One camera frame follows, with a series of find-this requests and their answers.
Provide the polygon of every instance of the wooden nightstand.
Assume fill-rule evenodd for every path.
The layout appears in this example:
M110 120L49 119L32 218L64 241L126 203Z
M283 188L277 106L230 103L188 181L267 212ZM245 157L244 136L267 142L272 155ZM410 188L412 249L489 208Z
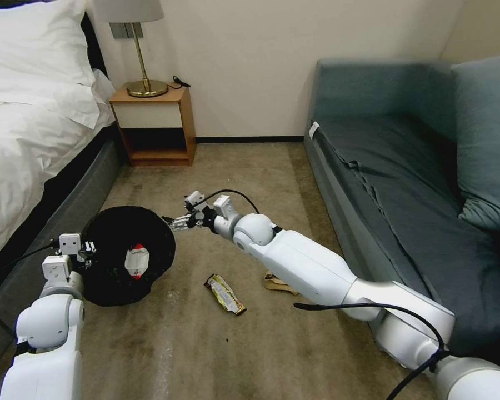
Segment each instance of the wooden nightstand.
M132 167L193 163L196 140L189 89L169 88L161 96L139 98L129 96L123 86L109 103Z

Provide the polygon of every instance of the white wall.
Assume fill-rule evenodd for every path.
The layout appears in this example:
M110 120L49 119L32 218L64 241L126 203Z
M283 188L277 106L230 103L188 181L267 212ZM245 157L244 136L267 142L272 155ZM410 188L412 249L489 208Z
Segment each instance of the white wall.
M442 59L460 63L500 55L500 0L468 0Z
M462 3L162 0L165 19L143 24L141 45L151 78L192 85L198 136L299 135L317 59L438 58ZM139 79L133 41L89 13L110 79Z

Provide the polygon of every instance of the sofa cushion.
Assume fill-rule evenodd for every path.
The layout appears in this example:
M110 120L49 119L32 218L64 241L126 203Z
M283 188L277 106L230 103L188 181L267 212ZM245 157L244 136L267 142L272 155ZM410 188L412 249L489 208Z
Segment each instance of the sofa cushion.
M452 67L463 220L500 229L500 57Z
M340 186L340 190L344 193L346 201L349 203L351 209L353 209L351 212L355 214L355 217L347 215L350 209L348 204L344 203L345 199L343 198L342 201L339 199L340 193L333 194L334 199L332 207L339 208L340 211L337 213L342 212L345 215L344 220L341 221L341 228L348 229L356 235L356 246L354 250L350 249L351 254L348 254L348 251L345 249L348 243L344 242L348 242L348 238L343 240L343 238L338 236L348 266L352 268L352 271L358 275L359 278L368 281L395 280L425 296L434 298L434 294L431 293L430 288L426 286L422 277L419 275L417 267L396 240L389 223L372 200L371 193L367 191L365 182L361 182L349 168L344 167L343 163L334 152L333 147L329 145L323 135L315 135L313 144L315 149L322 152L324 157L324 168L327 170L324 173L332 184ZM355 218L359 219L368 234L364 234L364 232L360 233L360 230L356 229L354 226L348 226L351 223L356 223ZM372 242L375 242L374 247L379 248L381 253L383 253L385 260L365 260L367 257L370 257L371 260L373 259L370 249L373 247ZM356 268L358 267L356 262L359 263L359 260L362 260L362 269Z
M315 139L365 186L432 297L456 314L450 349L470 354L499 338L500 256L491 235L457 218L455 145L407 116L318 123Z

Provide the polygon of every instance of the bed frame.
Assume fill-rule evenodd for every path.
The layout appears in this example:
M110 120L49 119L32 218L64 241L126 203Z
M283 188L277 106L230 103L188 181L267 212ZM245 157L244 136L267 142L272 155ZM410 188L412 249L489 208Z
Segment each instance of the bed frame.
M0 0L0 8L33 1ZM94 29L87 15L82 29L91 66L107 74ZM100 210L123 162L116 125L102 129L62 172L45 184L39 205L0 252L0 265L32 251L63 232L81 232ZM41 252L17 263L0 276L0 317L11 327L19 313L39 297L44 285L41 262L50 252ZM0 357L12 343L0 327Z

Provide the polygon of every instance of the snack wrapper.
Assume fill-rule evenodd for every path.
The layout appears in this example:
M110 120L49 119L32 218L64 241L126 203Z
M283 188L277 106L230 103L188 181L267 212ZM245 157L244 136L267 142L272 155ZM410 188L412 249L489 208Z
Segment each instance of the snack wrapper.
M246 311L246 307L239 301L233 293L233 289L218 274L212 274L204 286L211 289L217 301L226 311L231 311L235 315L241 315Z

